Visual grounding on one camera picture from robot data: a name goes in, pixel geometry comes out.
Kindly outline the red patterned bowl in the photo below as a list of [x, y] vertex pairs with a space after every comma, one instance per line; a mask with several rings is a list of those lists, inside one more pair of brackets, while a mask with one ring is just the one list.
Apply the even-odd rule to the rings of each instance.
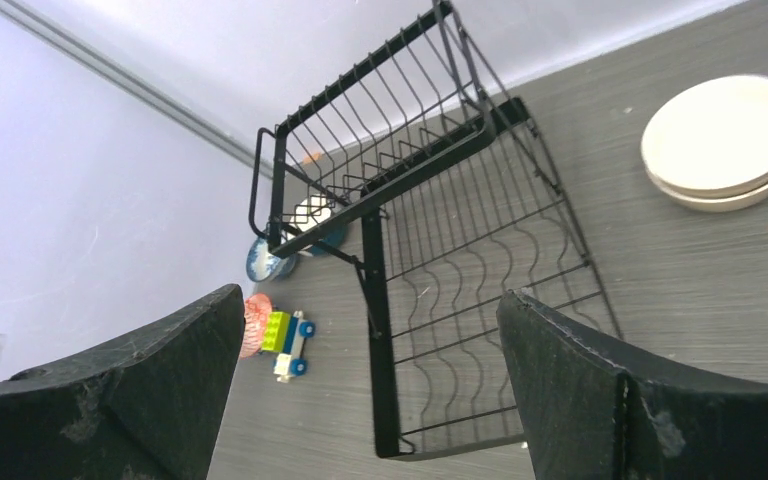
[[273, 303], [264, 293], [256, 293], [244, 301], [244, 332], [239, 353], [240, 359], [257, 354], [261, 350]]

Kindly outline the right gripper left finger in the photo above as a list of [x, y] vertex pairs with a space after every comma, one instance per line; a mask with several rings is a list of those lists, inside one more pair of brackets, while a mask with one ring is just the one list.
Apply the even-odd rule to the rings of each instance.
[[236, 284], [0, 381], [0, 479], [203, 479], [244, 330]]

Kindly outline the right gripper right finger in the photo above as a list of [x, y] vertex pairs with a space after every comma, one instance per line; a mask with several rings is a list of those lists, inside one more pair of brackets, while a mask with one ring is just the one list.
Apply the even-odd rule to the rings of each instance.
[[768, 384], [698, 369], [521, 290], [497, 309], [539, 479], [768, 479]]

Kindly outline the black wire dish rack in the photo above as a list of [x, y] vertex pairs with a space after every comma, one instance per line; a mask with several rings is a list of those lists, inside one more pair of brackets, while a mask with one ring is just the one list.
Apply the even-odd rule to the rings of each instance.
[[[436, 1], [272, 128], [269, 250], [320, 250], [358, 280], [375, 454], [420, 460], [515, 442], [522, 427], [496, 309], [524, 289], [621, 335], [534, 115], [456, 7]], [[299, 231], [312, 195], [341, 209]], [[323, 242], [347, 227], [335, 248]]]

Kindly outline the dark teal bowl white foot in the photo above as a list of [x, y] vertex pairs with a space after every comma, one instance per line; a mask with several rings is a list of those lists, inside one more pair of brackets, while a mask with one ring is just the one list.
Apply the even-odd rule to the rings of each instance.
[[[288, 216], [287, 222], [299, 231], [307, 231], [324, 223], [341, 209], [335, 201], [325, 196], [312, 195], [296, 205], [295, 210]], [[323, 242], [331, 247], [339, 248], [345, 241], [347, 227], [342, 226], [329, 233]]]

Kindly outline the blue white patterned bowl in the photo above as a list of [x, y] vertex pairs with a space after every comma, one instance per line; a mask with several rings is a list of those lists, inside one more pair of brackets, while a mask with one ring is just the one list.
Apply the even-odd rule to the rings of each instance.
[[278, 281], [290, 276], [298, 261], [293, 254], [287, 258], [269, 252], [267, 241], [258, 237], [251, 245], [246, 259], [246, 274], [254, 283]]

